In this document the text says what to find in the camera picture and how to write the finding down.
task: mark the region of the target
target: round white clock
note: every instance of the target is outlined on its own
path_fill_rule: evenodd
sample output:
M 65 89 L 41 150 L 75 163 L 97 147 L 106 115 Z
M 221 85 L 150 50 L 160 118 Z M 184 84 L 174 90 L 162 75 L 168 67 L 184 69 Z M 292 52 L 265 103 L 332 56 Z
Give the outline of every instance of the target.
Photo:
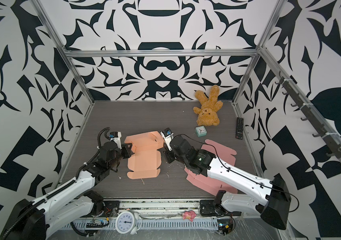
M 138 220 L 141 220 L 140 227 L 137 228 L 136 223 Z M 137 212 L 129 212 L 125 211 L 120 213 L 116 218 L 116 230 L 119 233 L 130 233 L 135 234 L 138 230 L 140 230 L 143 220 L 140 218 Z

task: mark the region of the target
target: remote control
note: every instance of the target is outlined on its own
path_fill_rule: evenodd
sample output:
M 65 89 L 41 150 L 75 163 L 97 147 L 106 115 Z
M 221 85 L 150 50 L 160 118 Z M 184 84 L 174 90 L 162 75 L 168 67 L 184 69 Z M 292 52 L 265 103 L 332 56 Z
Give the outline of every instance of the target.
M 237 118 L 237 125 L 236 125 L 236 138 L 237 139 L 243 138 L 243 128 L 244 128 L 244 118 Z

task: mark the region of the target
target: pink toy figurine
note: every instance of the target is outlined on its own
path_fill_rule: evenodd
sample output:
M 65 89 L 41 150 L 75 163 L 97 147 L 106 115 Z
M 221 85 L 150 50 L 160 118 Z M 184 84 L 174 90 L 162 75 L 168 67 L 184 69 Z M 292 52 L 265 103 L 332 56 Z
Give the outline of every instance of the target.
M 196 213 L 194 212 L 194 211 L 189 211 L 189 212 L 187 212 L 187 211 L 185 211 L 183 214 L 182 214 L 182 218 L 183 218 L 183 220 L 185 220 L 185 219 L 189 219 L 189 221 L 191 221 L 191 222 L 193 222 L 193 218 L 195 218 L 196 217 Z

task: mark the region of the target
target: teddy bear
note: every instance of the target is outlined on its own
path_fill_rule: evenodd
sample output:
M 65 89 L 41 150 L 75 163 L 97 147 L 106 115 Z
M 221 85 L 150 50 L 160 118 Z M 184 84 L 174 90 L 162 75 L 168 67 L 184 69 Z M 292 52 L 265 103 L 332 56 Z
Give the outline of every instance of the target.
M 209 98 L 201 90 L 197 90 L 195 97 L 201 103 L 201 109 L 198 107 L 193 108 L 193 112 L 198 114 L 197 124 L 199 126 L 217 126 L 220 120 L 217 116 L 217 111 L 221 109 L 222 102 L 217 101 L 220 88 L 217 85 L 212 86 L 209 93 Z

